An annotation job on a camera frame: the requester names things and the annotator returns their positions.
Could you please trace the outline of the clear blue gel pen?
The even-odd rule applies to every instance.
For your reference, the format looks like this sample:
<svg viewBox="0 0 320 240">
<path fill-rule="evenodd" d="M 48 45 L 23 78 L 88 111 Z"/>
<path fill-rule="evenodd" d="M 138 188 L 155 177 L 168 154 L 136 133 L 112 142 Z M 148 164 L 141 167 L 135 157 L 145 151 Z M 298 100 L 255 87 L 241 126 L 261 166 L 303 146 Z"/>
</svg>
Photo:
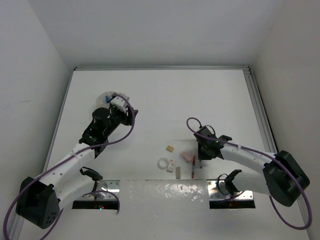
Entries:
<svg viewBox="0 0 320 240">
<path fill-rule="evenodd" d="M 111 99 L 110 99 L 110 97 L 107 95 L 106 97 L 105 97 L 105 101 L 106 101 L 106 103 L 110 103 L 111 102 Z"/>
</svg>

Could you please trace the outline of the red pen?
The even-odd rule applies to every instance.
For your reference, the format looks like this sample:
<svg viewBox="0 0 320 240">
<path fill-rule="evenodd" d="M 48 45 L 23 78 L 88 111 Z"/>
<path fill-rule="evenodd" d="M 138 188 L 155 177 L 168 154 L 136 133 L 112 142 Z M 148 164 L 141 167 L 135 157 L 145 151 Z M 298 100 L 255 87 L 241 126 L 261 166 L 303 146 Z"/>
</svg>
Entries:
<svg viewBox="0 0 320 240">
<path fill-rule="evenodd" d="M 196 156 L 193 156 L 192 159 L 192 168 L 191 168 L 191 178 L 194 179 L 195 177 L 195 164 L 196 164 Z"/>
</svg>

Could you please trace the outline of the pink stapler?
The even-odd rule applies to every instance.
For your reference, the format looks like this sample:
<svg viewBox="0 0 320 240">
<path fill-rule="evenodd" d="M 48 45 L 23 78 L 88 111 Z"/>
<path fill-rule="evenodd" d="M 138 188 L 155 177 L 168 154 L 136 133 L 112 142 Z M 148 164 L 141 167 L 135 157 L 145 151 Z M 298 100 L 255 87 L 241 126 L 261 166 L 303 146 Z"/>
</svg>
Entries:
<svg viewBox="0 0 320 240">
<path fill-rule="evenodd" d="M 189 153 L 182 151 L 180 153 L 181 158 L 186 161 L 187 163 L 191 163 L 193 161 L 193 156 L 191 156 Z"/>
</svg>

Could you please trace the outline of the clear tape roll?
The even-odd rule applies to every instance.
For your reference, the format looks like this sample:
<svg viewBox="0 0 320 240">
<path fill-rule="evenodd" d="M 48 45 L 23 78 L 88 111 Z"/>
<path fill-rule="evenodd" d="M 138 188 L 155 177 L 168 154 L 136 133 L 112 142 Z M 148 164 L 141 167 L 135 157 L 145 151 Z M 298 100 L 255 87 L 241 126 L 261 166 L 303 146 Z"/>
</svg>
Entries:
<svg viewBox="0 0 320 240">
<path fill-rule="evenodd" d="M 160 158 L 157 162 L 157 166 L 161 170 L 166 170 L 170 165 L 170 162 L 167 158 Z"/>
</svg>

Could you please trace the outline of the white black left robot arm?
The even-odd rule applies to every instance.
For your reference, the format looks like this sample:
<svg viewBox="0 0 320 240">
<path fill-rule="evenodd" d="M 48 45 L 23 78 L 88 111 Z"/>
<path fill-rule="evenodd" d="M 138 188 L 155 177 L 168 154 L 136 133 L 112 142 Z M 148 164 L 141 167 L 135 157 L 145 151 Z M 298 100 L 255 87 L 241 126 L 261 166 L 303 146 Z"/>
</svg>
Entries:
<svg viewBox="0 0 320 240">
<path fill-rule="evenodd" d="M 51 226 L 62 209 L 96 189 L 103 177 L 85 165 L 104 151 L 119 125 L 133 126 L 138 112 L 129 107 L 121 111 L 115 105 L 97 108 L 81 139 L 64 159 L 43 177 L 27 177 L 21 183 L 15 212 L 41 229 Z"/>
</svg>

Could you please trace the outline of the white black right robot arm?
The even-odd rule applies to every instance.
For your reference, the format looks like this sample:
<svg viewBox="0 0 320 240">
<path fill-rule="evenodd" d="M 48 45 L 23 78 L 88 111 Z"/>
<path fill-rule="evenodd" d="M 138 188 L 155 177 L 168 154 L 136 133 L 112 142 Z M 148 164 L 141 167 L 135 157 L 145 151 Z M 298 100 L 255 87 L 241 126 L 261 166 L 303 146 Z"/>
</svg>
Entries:
<svg viewBox="0 0 320 240">
<path fill-rule="evenodd" d="M 201 160 L 220 158 L 232 161 L 254 171 L 253 174 L 235 169 L 218 184 L 222 194 L 234 195 L 252 191 L 268 195 L 285 207 L 290 207 L 310 185 L 310 180 L 294 157 L 287 151 L 259 152 L 237 146 L 226 135 L 216 137 L 203 126 L 194 134 L 201 153 Z"/>
</svg>

